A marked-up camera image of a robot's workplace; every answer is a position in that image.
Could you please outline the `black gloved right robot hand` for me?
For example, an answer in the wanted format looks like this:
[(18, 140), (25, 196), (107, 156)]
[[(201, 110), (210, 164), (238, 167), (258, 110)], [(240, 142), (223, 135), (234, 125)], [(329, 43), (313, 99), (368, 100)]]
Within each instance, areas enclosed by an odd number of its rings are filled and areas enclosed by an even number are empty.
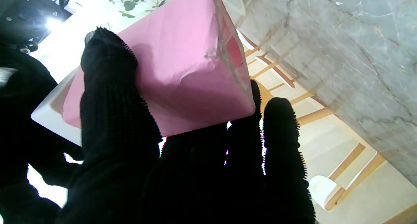
[(82, 161), (79, 145), (31, 118), (33, 111), (57, 86), (37, 59), (1, 46), (0, 209), (5, 224), (54, 224), (61, 208), (43, 198), (27, 179), (28, 166), (46, 184), (66, 188)]

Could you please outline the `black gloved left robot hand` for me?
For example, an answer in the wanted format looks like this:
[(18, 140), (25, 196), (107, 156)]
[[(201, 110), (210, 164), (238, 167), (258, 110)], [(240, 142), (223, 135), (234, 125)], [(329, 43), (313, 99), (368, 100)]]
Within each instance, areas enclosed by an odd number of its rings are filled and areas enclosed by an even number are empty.
[(84, 161), (57, 224), (314, 224), (299, 124), (274, 97), (261, 114), (162, 137), (135, 84), (137, 59), (98, 27), (81, 57)]

